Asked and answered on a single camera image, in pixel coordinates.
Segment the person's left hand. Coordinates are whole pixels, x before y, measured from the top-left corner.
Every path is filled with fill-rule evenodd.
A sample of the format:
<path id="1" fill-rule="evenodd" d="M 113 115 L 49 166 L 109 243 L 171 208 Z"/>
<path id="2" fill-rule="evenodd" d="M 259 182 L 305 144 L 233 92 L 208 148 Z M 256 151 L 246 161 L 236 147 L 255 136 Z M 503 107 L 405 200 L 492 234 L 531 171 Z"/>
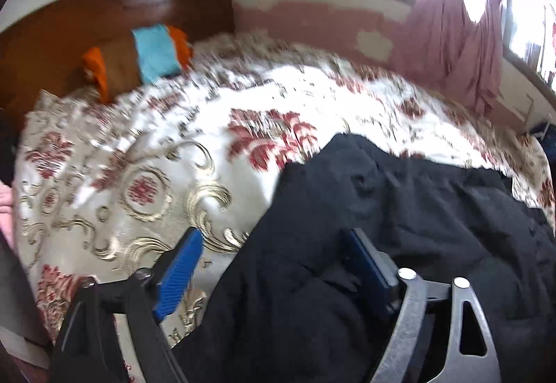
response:
<path id="1" fill-rule="evenodd" d="M 0 182 L 0 228 L 12 250 L 16 249 L 13 219 L 13 190 Z"/>

